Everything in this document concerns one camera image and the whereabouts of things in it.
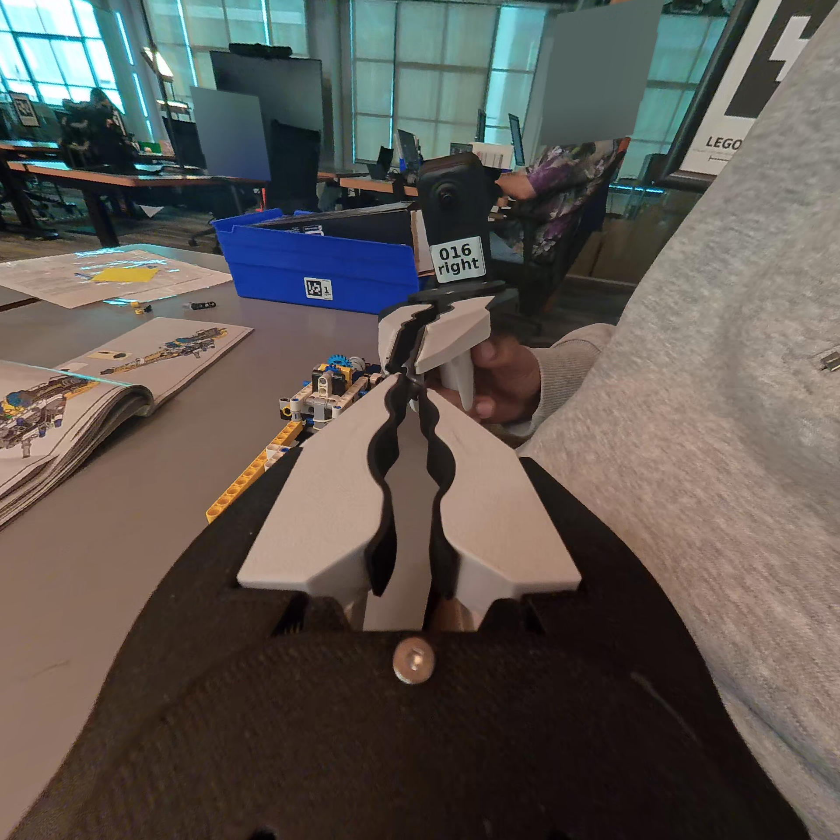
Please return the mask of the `person's right hand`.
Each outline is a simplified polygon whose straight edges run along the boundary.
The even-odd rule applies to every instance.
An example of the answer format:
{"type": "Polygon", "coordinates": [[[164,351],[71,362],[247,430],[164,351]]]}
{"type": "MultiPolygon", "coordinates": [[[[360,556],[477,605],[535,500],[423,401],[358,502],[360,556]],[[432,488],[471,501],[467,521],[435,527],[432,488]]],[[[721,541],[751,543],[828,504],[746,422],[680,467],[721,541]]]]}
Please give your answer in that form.
{"type": "Polygon", "coordinates": [[[475,398],[465,409],[484,425],[519,424],[535,413],[541,394],[536,356],[510,334],[492,334],[471,350],[475,398]]]}

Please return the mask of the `black and white wall poster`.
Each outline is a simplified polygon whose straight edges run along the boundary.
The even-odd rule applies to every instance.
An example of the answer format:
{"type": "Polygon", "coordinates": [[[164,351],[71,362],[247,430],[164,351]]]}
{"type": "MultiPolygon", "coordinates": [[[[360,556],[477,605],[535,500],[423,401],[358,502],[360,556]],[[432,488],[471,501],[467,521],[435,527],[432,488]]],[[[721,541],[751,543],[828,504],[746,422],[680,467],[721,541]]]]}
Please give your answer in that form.
{"type": "Polygon", "coordinates": [[[705,192],[836,4],[736,2],[653,183],[705,192]]]}

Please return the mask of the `large white paper sheet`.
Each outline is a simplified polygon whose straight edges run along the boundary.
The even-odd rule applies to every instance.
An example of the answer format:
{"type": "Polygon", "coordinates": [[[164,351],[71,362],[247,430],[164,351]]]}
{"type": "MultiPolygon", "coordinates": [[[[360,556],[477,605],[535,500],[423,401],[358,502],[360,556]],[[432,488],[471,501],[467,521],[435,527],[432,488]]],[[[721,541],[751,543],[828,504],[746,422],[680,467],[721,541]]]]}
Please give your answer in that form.
{"type": "Polygon", "coordinates": [[[222,270],[196,266],[143,249],[111,248],[69,255],[7,261],[1,265],[2,287],[66,309],[116,300],[147,303],[231,281],[222,270]],[[158,266],[148,283],[95,283],[91,277],[109,266],[158,266]]]}

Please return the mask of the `wooden desk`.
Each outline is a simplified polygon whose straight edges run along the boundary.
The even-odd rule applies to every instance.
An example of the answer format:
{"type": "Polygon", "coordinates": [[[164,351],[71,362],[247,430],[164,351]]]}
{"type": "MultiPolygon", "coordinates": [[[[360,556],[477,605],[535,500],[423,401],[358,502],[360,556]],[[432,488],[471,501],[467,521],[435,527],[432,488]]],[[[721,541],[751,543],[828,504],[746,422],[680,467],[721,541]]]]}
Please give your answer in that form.
{"type": "Polygon", "coordinates": [[[243,213],[240,192],[247,188],[257,189],[268,185],[268,181],[253,178],[196,175],[184,171],[177,173],[133,173],[100,172],[69,167],[59,160],[36,160],[28,157],[15,159],[16,154],[32,154],[45,151],[46,143],[3,140],[2,173],[12,176],[12,186],[18,187],[22,177],[41,178],[58,186],[67,186],[78,191],[84,200],[93,234],[102,248],[110,249],[120,245],[117,232],[103,202],[105,196],[124,196],[135,201],[138,192],[154,191],[165,199],[165,206],[172,205],[175,198],[184,191],[223,191],[234,203],[237,214],[243,213]]]}

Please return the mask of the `open laptop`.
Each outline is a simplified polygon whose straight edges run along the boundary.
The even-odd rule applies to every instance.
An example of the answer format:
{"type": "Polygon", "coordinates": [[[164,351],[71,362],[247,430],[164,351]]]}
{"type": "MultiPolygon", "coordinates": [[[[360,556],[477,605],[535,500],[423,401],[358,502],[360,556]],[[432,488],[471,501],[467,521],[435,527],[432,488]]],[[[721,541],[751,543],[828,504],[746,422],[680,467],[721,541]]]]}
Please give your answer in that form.
{"type": "Polygon", "coordinates": [[[409,180],[416,180],[424,163],[421,144],[418,137],[411,131],[396,129],[392,171],[409,180]]]}

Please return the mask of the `person's right forearm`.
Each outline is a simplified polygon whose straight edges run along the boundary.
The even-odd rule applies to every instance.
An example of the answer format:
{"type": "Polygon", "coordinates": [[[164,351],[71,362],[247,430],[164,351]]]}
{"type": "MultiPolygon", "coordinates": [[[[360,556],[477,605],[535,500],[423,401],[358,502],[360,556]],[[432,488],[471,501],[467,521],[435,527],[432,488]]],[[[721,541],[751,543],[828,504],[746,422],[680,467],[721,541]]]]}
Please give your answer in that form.
{"type": "Polygon", "coordinates": [[[525,348],[539,384],[531,389],[524,419],[507,426],[518,455],[536,455],[556,445],[574,419],[574,401],[612,341],[616,326],[595,323],[569,332],[548,348],[525,348]]]}

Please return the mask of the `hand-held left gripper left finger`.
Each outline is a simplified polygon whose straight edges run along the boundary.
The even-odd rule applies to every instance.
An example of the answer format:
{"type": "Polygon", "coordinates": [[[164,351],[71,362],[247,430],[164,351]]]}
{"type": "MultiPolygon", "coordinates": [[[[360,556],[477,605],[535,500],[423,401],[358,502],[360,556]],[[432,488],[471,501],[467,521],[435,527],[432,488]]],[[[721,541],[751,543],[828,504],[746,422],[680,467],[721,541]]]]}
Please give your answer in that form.
{"type": "Polygon", "coordinates": [[[279,495],[238,571],[248,589],[383,595],[396,566],[386,477],[400,456],[403,378],[389,375],[290,458],[279,495]]]}

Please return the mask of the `open lego instruction booklet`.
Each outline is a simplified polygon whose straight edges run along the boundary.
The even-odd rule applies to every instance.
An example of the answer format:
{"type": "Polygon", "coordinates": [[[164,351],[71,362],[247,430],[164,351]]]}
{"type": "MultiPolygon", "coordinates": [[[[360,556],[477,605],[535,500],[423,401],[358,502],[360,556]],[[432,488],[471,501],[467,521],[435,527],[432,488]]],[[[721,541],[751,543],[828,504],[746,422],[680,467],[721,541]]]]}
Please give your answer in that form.
{"type": "Polygon", "coordinates": [[[123,423],[147,417],[253,332],[153,318],[56,367],[1,363],[1,527],[69,478],[123,423]]]}

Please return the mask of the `large black screen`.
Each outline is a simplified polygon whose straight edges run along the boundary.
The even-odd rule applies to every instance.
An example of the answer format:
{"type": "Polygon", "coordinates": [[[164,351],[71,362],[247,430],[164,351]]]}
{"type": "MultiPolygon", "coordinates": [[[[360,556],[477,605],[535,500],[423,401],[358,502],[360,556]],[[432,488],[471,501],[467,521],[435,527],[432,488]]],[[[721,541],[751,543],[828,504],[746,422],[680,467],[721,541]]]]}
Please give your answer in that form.
{"type": "Polygon", "coordinates": [[[320,59],[294,57],[285,46],[239,43],[209,55],[216,89],[256,97],[266,124],[323,131],[320,59]]]}

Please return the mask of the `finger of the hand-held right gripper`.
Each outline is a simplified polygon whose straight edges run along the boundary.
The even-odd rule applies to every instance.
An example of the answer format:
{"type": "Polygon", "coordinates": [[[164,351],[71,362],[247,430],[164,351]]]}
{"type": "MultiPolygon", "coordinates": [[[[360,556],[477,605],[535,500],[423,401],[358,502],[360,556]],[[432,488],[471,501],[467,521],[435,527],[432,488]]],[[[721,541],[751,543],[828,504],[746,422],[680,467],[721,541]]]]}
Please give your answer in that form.
{"type": "Polygon", "coordinates": [[[487,340],[490,336],[490,312],[487,308],[493,299],[473,297],[457,300],[441,313],[436,313],[429,304],[407,306],[411,319],[434,315],[430,322],[420,325],[416,349],[406,364],[407,373],[423,375],[468,354],[473,347],[487,340]]]}
{"type": "Polygon", "coordinates": [[[379,357],[384,373],[404,370],[422,331],[433,320],[431,305],[402,305],[385,311],[379,320],[379,357]]]}

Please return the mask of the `yellow and grey lego model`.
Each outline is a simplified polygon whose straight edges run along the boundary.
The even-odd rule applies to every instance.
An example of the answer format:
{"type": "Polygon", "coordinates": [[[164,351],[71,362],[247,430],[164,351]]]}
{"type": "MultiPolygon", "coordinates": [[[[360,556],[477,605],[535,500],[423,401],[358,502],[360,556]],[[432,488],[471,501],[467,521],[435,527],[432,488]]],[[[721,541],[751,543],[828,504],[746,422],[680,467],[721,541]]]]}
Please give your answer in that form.
{"type": "Polygon", "coordinates": [[[214,522],[279,459],[345,414],[385,377],[380,365],[358,356],[334,354],[315,367],[297,393],[279,399],[279,431],[206,510],[206,521],[214,522]]]}

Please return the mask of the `blue plastic bin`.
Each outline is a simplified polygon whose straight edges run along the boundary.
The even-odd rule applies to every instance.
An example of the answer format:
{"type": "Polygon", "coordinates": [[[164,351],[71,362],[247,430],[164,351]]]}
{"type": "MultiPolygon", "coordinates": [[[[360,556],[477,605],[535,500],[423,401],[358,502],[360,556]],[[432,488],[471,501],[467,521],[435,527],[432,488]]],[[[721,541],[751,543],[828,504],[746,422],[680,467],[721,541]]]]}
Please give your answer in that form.
{"type": "Polygon", "coordinates": [[[212,222],[241,298],[377,314],[420,291],[410,203],[212,222]]]}

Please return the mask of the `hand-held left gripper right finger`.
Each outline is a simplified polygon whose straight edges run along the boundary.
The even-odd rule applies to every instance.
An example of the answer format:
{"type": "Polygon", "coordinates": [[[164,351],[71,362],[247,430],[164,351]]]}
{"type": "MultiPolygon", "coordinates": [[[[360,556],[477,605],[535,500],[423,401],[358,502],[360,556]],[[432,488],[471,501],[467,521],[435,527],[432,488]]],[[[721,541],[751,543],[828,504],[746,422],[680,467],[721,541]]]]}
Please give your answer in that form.
{"type": "Polygon", "coordinates": [[[433,391],[420,424],[436,486],[423,627],[460,613],[477,628],[495,602],[575,592],[581,572],[515,450],[433,391]]]}

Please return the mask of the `cardboard box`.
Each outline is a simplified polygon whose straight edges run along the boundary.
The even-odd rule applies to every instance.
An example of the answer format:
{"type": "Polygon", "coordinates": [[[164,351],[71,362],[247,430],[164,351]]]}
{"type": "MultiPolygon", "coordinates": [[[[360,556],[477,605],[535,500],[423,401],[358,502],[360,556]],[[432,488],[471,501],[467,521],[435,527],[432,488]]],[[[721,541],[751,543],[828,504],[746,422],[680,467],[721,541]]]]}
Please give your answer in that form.
{"type": "Polygon", "coordinates": [[[609,217],[602,229],[587,239],[569,275],[635,286],[672,233],[667,221],[655,214],[609,217]]]}

